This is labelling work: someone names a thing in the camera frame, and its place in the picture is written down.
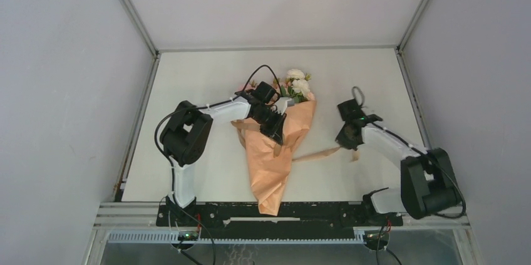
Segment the tan ribbon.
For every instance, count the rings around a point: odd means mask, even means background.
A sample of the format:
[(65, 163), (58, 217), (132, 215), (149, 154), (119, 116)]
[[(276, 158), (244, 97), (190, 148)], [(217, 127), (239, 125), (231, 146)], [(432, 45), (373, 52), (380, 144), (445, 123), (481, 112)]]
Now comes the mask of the tan ribbon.
[[(231, 121), (230, 123), (233, 127), (236, 128), (239, 142), (244, 149), (246, 148), (244, 132), (245, 131), (260, 132), (260, 125), (257, 123), (246, 123), (243, 120), (235, 120), (235, 121)], [(296, 157), (292, 159), (292, 163), (309, 162), (309, 161), (324, 159), (338, 152), (340, 149), (341, 147), (329, 148), (329, 149), (321, 150), (318, 152), (310, 153), (307, 155), (303, 155), (301, 157)]]

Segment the beige wrapping paper sheet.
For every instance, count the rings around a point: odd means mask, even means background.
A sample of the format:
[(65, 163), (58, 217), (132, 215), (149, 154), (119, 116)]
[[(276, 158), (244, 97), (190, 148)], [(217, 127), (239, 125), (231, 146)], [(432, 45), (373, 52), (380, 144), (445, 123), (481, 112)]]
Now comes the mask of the beige wrapping paper sheet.
[(292, 158), (311, 129), (316, 107), (317, 101), (311, 100), (287, 108), (282, 145), (260, 133), (251, 118), (231, 122), (245, 149), (250, 189), (260, 214), (278, 215)]

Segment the white rose stem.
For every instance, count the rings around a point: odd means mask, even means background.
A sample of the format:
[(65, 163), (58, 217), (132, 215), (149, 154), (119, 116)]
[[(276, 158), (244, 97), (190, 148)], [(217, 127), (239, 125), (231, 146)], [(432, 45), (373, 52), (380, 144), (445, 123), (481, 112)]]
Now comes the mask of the white rose stem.
[(282, 96), (291, 98), (294, 103), (314, 101), (316, 98), (311, 91), (310, 80), (309, 73), (299, 69), (290, 69), (279, 84), (279, 91)]

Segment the pink rose stem bunch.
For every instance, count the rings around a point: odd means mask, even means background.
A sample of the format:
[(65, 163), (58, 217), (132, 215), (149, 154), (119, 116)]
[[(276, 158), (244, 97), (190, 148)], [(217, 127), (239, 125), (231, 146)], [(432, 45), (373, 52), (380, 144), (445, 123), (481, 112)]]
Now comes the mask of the pink rose stem bunch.
[(250, 90), (254, 90), (256, 89), (257, 87), (257, 82), (254, 81), (254, 80), (251, 80), (250, 82), (246, 83), (245, 85), (242, 85), (240, 86), (236, 92), (240, 92), (240, 91), (250, 91)]

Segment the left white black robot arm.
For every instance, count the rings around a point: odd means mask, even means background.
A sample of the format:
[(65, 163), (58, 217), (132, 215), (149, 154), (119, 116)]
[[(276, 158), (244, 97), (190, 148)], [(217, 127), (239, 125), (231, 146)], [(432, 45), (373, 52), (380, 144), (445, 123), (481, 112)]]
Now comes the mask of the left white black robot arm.
[(191, 224), (196, 216), (193, 186), (194, 163), (202, 156), (215, 123), (230, 123), (251, 118), (260, 132), (283, 145), (283, 126), (292, 98), (282, 96), (261, 82), (253, 90), (241, 90), (228, 100), (197, 106), (187, 100), (164, 117), (154, 134), (155, 145), (170, 162), (172, 185), (168, 198), (175, 205), (171, 216), (180, 225)]

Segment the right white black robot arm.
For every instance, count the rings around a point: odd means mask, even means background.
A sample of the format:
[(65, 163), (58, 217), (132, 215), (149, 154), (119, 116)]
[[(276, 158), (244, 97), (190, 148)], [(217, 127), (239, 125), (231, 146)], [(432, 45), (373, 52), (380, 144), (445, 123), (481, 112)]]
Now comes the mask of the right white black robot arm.
[(386, 157), (400, 171), (400, 186), (374, 190), (363, 197), (362, 217), (377, 225), (387, 214), (408, 214), (414, 219), (427, 216), (448, 218), (443, 211), (467, 205), (456, 182), (448, 153), (442, 148), (427, 149), (415, 145), (386, 127), (383, 119), (366, 114), (356, 99), (337, 105), (344, 125), (336, 136), (340, 147), (357, 151), (362, 145)]

